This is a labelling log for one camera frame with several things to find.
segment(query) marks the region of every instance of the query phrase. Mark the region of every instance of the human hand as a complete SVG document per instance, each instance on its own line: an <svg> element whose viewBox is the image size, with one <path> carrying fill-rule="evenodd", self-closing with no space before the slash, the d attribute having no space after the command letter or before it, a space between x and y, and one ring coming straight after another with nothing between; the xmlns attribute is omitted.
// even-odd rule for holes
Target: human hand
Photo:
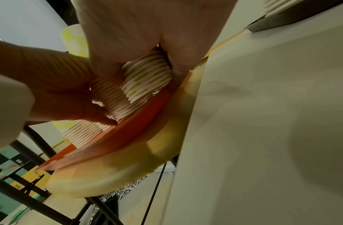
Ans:
<svg viewBox="0 0 343 225"><path fill-rule="evenodd" d="M25 83L35 102L27 120L84 119L116 125L93 104L89 81L96 77L87 58L0 42L0 74Z"/></svg>
<svg viewBox="0 0 343 225"><path fill-rule="evenodd" d="M221 32L237 0L73 0L92 70L120 85L123 63L158 43L172 64L175 90Z"/></svg>

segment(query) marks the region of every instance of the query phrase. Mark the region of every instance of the white table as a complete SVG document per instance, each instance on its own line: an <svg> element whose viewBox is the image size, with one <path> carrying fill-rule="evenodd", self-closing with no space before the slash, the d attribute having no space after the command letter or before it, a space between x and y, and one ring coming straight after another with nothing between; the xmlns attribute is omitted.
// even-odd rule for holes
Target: white table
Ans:
<svg viewBox="0 0 343 225"><path fill-rule="evenodd" d="M343 224L343 4L211 52L162 224Z"/></svg>

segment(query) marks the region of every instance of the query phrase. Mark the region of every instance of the patterned rug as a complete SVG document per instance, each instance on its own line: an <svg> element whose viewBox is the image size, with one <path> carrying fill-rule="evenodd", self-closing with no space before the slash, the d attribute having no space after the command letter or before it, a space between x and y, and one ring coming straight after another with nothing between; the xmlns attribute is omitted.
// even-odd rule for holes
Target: patterned rug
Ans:
<svg viewBox="0 0 343 225"><path fill-rule="evenodd" d="M107 193L105 195L103 195L100 199L105 202L109 197L112 197L113 195L118 195L119 196L119 201L125 197L130 191L132 191L133 188L135 188L138 184L140 184L144 179L146 179L147 176L137 180L136 182L132 183L132 184L129 184L127 185L126 187L124 188L121 188L121 189L118 189L116 191L113 191L113 192L110 192L110 193ZM90 218L90 222L89 224L92 222L95 214L99 211L99 209L95 206L94 210L93 210L93 214Z"/></svg>

